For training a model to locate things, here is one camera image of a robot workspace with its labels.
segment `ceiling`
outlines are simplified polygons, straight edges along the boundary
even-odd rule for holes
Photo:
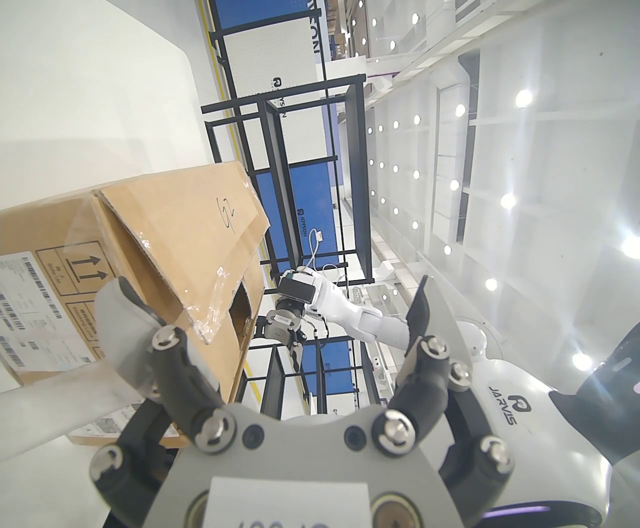
[[[369,19],[383,13],[369,20],[373,53],[392,53],[380,35],[412,49],[419,4],[365,4]],[[577,353],[597,366],[640,321],[640,260],[621,251],[640,221],[638,17],[633,0],[556,2],[367,113],[373,225],[414,275],[434,265],[561,390],[589,374]],[[518,108],[523,90],[531,102]]]

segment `ceiling light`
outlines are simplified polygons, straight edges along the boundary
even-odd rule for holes
[[[511,193],[505,194],[500,199],[500,205],[503,206],[505,209],[512,209],[515,204],[516,204],[516,199]]]
[[[588,371],[593,365],[593,360],[587,356],[587,354],[583,354],[582,352],[574,354],[572,361],[575,368],[582,372]]]
[[[630,259],[640,259],[640,237],[628,236],[622,242],[622,252]]]
[[[518,108],[524,108],[526,106],[529,106],[532,100],[533,95],[531,95],[531,92],[529,90],[520,90],[518,92],[518,95],[516,95],[516,106]]]

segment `yellow stripe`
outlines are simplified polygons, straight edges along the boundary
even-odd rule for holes
[[[200,18],[201,18],[201,22],[202,22],[202,27],[204,28],[204,33],[205,35],[209,34],[209,30],[207,29],[207,17],[205,16],[205,11],[204,11],[204,6],[202,5],[202,0],[198,0],[198,7],[200,8]],[[213,26],[213,17],[211,17],[211,11],[209,11],[209,16],[211,19],[211,25]],[[210,38],[206,38],[207,40],[207,45],[209,48],[209,55],[211,56],[211,62],[213,64],[213,70],[216,74],[216,81],[218,82],[218,93],[220,94],[220,99],[223,100],[224,98],[224,88],[222,86],[222,78],[220,77],[220,70],[218,68],[218,58],[216,56],[216,51],[213,49],[213,44],[211,43],[211,39]],[[225,112],[227,117],[231,116],[231,110],[226,110]],[[230,135],[231,135],[231,140],[233,141],[234,144],[234,151],[236,152],[236,159],[242,159],[242,157],[240,156],[240,149],[238,148],[238,144],[236,141],[236,129],[233,128],[231,125],[229,126],[229,130],[230,130]],[[266,254],[267,251],[264,248],[264,242],[262,242],[260,244],[259,247],[259,252],[260,252],[260,258],[261,260],[267,260]],[[271,274],[268,275],[269,277],[269,284],[272,288],[275,288],[275,284],[273,282],[273,279],[271,278]],[[249,368],[249,362],[245,361],[244,362],[244,369],[246,370],[246,374],[248,378],[252,378],[253,374],[251,372],[251,369]],[[300,393],[300,399],[302,400],[302,407],[305,410],[305,414],[309,414],[309,407],[307,406],[307,402],[305,402],[304,398],[303,398],[303,390],[302,390],[302,383],[300,381],[300,377],[296,377],[296,384],[298,386],[298,392]],[[258,389],[258,386],[256,385],[255,381],[250,381],[249,385],[251,385],[251,389],[253,391],[253,394],[255,395],[255,398],[258,402],[258,405],[262,404],[262,396],[260,396],[260,390]]]

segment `cardboard box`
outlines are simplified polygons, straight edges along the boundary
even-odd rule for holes
[[[102,358],[95,294],[123,275],[165,321],[188,328],[228,401],[264,291],[256,251],[268,225],[238,162],[1,211],[0,353],[23,383]],[[132,413],[114,413],[72,439],[105,443]],[[166,440],[184,444],[176,431]]]

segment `blue wall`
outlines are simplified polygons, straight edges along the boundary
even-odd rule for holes
[[[325,370],[345,369],[351,366],[349,343],[347,341],[326,343],[321,352]],[[314,372],[316,370],[316,344],[313,342],[303,348],[302,368],[305,372]],[[315,396],[317,394],[316,375],[309,374],[305,378],[309,392]],[[351,371],[329,372],[325,374],[324,381],[327,394],[344,394],[345,392],[353,391]]]
[[[307,0],[216,0],[221,29],[308,10]]]
[[[257,180],[262,206],[271,222],[269,233],[271,234],[275,256],[277,259],[284,259],[287,257],[287,247],[271,173],[258,174]],[[291,185],[298,213],[298,226],[304,254],[311,254],[308,234],[313,228],[322,231],[323,234],[323,241],[320,242],[318,253],[337,251],[338,242],[335,236],[331,182],[327,164],[316,163],[304,167],[291,168]],[[316,268],[321,269],[325,264],[336,264],[338,261],[338,257],[320,257],[316,259]],[[281,272],[288,268],[287,262],[280,263]]]

